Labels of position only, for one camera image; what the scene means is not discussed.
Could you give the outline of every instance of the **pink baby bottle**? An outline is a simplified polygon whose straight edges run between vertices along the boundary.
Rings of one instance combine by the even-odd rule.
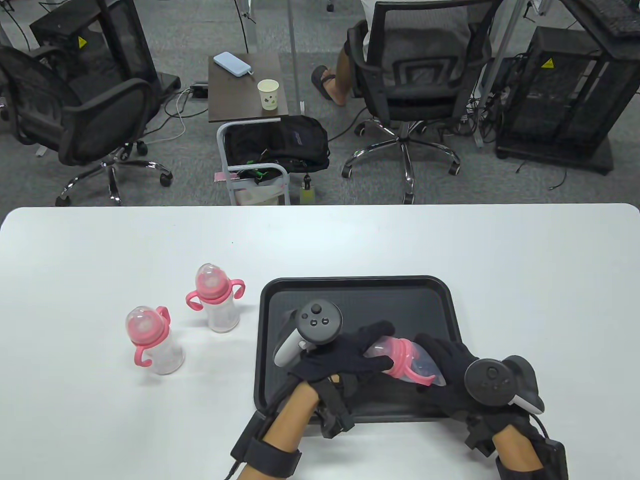
[[[175,372],[184,361],[182,347],[171,336],[171,317],[166,307],[137,307],[127,315],[129,338],[136,346],[133,361],[158,375]]]
[[[403,381],[430,387],[444,387],[442,372],[424,348],[407,339],[381,337],[364,354],[365,356],[387,355],[394,362],[393,368],[384,373]]]
[[[234,287],[239,286],[234,294]],[[187,305],[197,312],[207,314],[207,324],[214,332],[224,333],[233,329],[240,321],[240,313],[234,298],[244,295],[242,280],[229,280],[227,274],[213,264],[205,263],[196,274],[196,289],[187,295]]]

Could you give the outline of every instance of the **pink tag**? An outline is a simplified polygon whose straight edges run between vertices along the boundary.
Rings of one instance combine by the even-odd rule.
[[[232,180],[237,180],[238,174],[236,172],[231,172],[231,179]],[[226,180],[225,178],[225,172],[216,172],[216,175],[214,176],[213,181],[214,182],[224,182]]]

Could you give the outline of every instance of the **floor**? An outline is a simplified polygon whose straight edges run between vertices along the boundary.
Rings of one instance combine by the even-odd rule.
[[[352,100],[345,108],[334,106],[313,89],[309,75],[317,65],[333,65],[347,28],[364,17],[362,8],[359,0],[335,0],[335,12],[328,13],[323,0],[292,1],[301,96],[306,102],[307,114],[317,118],[333,136],[351,123],[364,104],[361,100]],[[508,9],[512,2],[506,0],[503,7]],[[29,41],[35,44],[28,24],[44,14],[44,10],[35,0],[13,0],[13,4],[14,17],[23,26]],[[157,69],[180,75],[183,85],[206,80],[208,55],[243,50],[232,0],[136,0],[136,6]],[[545,17],[537,17],[533,12],[531,17],[537,24],[561,28],[573,22],[557,1]],[[286,3],[255,0],[254,19],[259,50],[280,53],[289,109],[293,111],[296,105]],[[19,30],[4,12],[0,13],[0,20],[14,45],[24,47]],[[526,49],[537,24],[520,20],[510,54]],[[186,113],[200,111],[204,105],[201,100],[190,101]],[[429,149],[414,148],[415,201],[419,204],[627,202],[640,206],[639,106],[640,96],[636,96],[609,135],[616,168],[606,177],[570,170],[566,182],[550,191],[548,187],[563,178],[563,168],[527,163],[516,174],[519,161],[499,160],[491,146],[479,150],[470,138],[447,137],[449,145],[462,158],[461,173],[451,177],[447,174],[446,157]],[[163,120],[160,114],[150,128]],[[215,142],[217,125],[207,123],[206,115],[187,119],[185,123],[187,131],[179,139],[149,146],[148,158],[173,170],[173,185],[163,188],[152,172],[127,170],[119,177],[126,205],[228,204],[224,185],[213,182],[214,173],[220,170]],[[167,138],[181,130],[179,121],[172,120],[149,138]],[[433,132],[425,135],[436,138]],[[383,150],[377,157],[372,156],[366,163],[354,167],[350,180],[340,176],[342,164],[350,153],[377,138],[374,132],[361,138],[348,132],[331,143],[331,166],[313,175],[319,204],[401,203],[403,169],[400,156],[393,150]],[[36,157],[35,152],[35,146],[17,143],[0,122],[0,220],[18,207],[52,205],[66,181],[82,170],[63,166],[54,152],[43,157]],[[301,176],[294,176],[293,183],[292,201],[296,203]],[[73,204],[109,205],[106,190],[106,177],[94,177],[73,192]]]

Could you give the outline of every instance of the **hand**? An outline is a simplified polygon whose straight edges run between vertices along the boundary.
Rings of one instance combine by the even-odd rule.
[[[355,333],[339,335],[333,342],[303,353],[302,359],[291,369],[291,374],[304,381],[317,381],[340,373],[361,376],[389,370],[394,366],[389,357],[366,358],[363,354],[380,337],[392,337],[395,332],[394,326],[383,320],[362,327]]]
[[[482,405],[467,392],[465,387],[465,372],[467,367],[477,360],[469,349],[462,343],[435,339],[426,333],[420,333],[414,340],[424,348],[433,358],[445,381],[446,386],[419,387],[427,397],[428,402],[438,407],[447,416],[467,424],[478,418],[486,424],[489,431],[495,435],[508,425],[514,425],[525,436],[533,435],[527,426],[529,414],[517,406],[490,407]]]

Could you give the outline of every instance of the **paper cup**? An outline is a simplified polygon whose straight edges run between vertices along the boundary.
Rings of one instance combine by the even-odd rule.
[[[258,82],[258,92],[260,92],[260,103],[265,110],[275,110],[278,108],[278,89],[280,84],[275,80],[265,79]]]

